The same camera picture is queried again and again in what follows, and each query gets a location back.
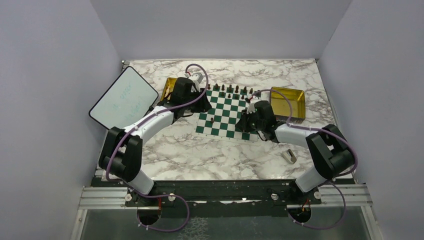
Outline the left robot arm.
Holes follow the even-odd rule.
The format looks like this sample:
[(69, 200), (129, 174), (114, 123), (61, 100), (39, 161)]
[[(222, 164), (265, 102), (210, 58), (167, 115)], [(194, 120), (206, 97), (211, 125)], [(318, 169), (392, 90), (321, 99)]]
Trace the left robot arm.
[(107, 132), (99, 167), (135, 189), (144, 205), (155, 203), (154, 181), (142, 170), (143, 147), (162, 129), (184, 117), (186, 111), (205, 113), (210, 110), (207, 89), (190, 78), (177, 78), (173, 90), (146, 116), (125, 128), (112, 127)]

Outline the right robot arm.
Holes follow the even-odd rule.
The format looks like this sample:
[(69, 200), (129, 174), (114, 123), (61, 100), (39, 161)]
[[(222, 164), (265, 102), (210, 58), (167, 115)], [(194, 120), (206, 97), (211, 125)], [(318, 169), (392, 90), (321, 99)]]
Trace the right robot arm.
[(278, 121), (266, 100), (250, 102), (235, 127), (244, 133), (257, 132), (265, 141), (309, 150), (312, 167), (292, 181), (288, 190), (289, 199), (296, 204), (306, 200), (312, 189), (335, 178), (356, 161), (353, 150), (334, 124), (307, 128)]

